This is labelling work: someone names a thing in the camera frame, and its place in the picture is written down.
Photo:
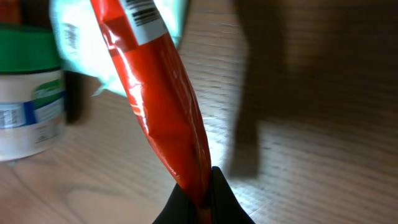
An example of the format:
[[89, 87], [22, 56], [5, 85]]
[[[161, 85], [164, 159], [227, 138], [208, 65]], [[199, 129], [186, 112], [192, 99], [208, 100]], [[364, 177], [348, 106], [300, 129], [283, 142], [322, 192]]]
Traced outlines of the light teal wipes pack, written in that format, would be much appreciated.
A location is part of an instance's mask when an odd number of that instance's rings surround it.
[[[176, 47], [179, 46], [187, 18], [189, 0], [121, 1], [129, 21], [143, 24], [145, 19], [136, 12], [157, 9]], [[126, 96], [101, 36], [95, 12], [89, 0], [51, 0], [49, 15], [63, 68], [97, 78], [103, 90]]]

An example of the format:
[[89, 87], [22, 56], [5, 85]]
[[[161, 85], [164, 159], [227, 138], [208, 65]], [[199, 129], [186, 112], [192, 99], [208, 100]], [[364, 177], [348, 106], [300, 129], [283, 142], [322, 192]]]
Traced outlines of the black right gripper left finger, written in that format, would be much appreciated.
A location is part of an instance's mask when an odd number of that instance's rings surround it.
[[175, 184], [165, 207], [159, 213], [153, 224], [196, 224], [197, 213], [194, 204]]

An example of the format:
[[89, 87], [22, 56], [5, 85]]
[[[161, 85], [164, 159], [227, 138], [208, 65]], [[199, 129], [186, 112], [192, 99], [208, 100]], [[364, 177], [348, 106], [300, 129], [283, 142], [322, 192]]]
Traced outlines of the green lid jar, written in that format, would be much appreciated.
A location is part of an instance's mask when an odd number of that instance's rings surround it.
[[65, 82], [51, 30], [1, 24], [1, 160], [50, 149], [65, 130]]

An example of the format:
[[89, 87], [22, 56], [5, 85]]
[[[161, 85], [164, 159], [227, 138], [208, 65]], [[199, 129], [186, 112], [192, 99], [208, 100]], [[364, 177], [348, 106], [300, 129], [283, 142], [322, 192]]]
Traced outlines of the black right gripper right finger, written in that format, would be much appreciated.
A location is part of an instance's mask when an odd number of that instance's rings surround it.
[[255, 224], [217, 166], [211, 168], [210, 207], [212, 224]]

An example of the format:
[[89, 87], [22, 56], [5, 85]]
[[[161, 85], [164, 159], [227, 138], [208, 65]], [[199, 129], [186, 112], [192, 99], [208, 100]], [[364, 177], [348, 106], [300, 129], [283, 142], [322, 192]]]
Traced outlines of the narrow red stick packet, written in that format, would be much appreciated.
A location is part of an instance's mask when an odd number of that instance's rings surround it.
[[153, 1], [91, 0], [141, 128], [194, 204], [207, 201], [211, 159], [192, 84]]

